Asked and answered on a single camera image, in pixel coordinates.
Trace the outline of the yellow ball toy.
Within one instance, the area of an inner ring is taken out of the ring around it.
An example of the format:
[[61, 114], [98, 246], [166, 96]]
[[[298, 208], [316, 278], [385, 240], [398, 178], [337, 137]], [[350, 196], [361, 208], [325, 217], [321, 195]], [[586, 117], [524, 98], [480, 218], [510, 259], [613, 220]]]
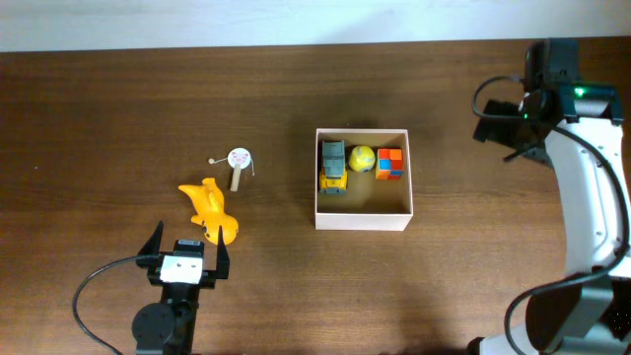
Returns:
[[376, 155], [374, 150], [366, 145], [356, 146], [349, 156], [349, 167], [356, 173], [369, 172], [375, 165]]

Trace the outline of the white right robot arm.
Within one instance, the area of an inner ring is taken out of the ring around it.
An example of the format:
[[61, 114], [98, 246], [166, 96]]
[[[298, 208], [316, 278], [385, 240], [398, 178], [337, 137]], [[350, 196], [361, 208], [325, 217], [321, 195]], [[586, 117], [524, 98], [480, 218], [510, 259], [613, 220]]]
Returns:
[[475, 107], [477, 140], [539, 160], [556, 175], [566, 230], [565, 275], [519, 294], [503, 332], [470, 354], [627, 354], [630, 351], [630, 196], [614, 88], [528, 86], [522, 102]]

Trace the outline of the pig face rattle drum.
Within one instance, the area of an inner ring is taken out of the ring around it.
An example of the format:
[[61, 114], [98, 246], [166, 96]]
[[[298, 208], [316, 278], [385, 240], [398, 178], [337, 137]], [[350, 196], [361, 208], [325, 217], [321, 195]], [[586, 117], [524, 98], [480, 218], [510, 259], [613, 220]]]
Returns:
[[210, 165], [216, 165], [221, 162], [228, 163], [232, 169], [231, 192], [237, 192], [239, 190], [241, 175], [248, 167], [251, 167], [251, 174], [253, 176], [255, 175], [252, 153], [246, 148], [235, 148], [231, 150], [225, 158], [218, 160], [209, 158], [207, 162]]

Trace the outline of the pink cardboard box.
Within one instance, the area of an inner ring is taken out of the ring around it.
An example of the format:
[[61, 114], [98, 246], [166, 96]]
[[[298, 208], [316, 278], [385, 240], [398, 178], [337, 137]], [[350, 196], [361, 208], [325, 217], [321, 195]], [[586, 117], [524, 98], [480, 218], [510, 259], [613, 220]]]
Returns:
[[351, 171], [344, 194], [319, 191], [315, 183], [318, 230], [403, 231], [414, 216], [409, 135], [406, 129], [319, 128], [315, 131], [315, 170], [320, 171], [321, 143], [343, 141], [347, 148], [367, 145], [402, 151], [398, 180], [378, 180], [374, 172]]

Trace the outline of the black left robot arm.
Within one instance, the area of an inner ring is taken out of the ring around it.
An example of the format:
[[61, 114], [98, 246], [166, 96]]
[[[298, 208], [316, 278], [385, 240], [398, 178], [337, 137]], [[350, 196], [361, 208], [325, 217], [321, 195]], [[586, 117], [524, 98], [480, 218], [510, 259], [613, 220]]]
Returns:
[[143, 307], [132, 322], [137, 354], [190, 354], [199, 308], [199, 294], [229, 277], [230, 258], [222, 234], [218, 235], [216, 267], [205, 269], [205, 245], [178, 240], [171, 252], [161, 251], [164, 224], [159, 223], [138, 251], [136, 265], [162, 289], [161, 299]]

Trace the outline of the yellow grey toy truck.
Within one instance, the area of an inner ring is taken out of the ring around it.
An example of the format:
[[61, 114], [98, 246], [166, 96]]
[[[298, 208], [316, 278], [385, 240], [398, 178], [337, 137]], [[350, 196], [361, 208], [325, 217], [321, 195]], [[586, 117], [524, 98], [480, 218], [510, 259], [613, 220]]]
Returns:
[[344, 194], [347, 190], [348, 173], [344, 141], [323, 141], [321, 168], [318, 176], [318, 192]]

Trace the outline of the orange rubber dolphin toy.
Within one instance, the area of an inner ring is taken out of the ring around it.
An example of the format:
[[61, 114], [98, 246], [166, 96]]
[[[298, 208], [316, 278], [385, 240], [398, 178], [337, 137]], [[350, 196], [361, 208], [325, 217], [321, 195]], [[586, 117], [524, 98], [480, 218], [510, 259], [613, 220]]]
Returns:
[[194, 214], [191, 222], [202, 228], [205, 239], [213, 245], [219, 242], [222, 232], [226, 245], [237, 237], [239, 223], [237, 219], [225, 211], [225, 197], [213, 177], [206, 177], [201, 184], [182, 184], [177, 187], [190, 199]]

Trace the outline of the colourful puzzle cube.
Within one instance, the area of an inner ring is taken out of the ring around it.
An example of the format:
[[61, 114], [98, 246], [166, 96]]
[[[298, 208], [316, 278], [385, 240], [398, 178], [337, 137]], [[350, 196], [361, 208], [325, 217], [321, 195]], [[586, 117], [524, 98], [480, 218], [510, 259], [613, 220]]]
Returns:
[[401, 149], [380, 148], [377, 151], [376, 179], [400, 180], [404, 171]]

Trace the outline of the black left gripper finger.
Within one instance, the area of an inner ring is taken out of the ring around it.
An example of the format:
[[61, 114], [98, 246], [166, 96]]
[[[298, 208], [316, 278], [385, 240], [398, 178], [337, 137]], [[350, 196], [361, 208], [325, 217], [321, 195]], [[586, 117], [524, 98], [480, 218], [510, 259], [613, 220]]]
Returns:
[[223, 237], [223, 227], [218, 229], [216, 268], [213, 271], [216, 280], [226, 280], [230, 273], [230, 257]]
[[151, 237], [147, 240], [142, 248], [138, 251], [138, 255], [156, 255], [160, 252], [162, 235], [164, 231], [164, 222], [160, 221]]

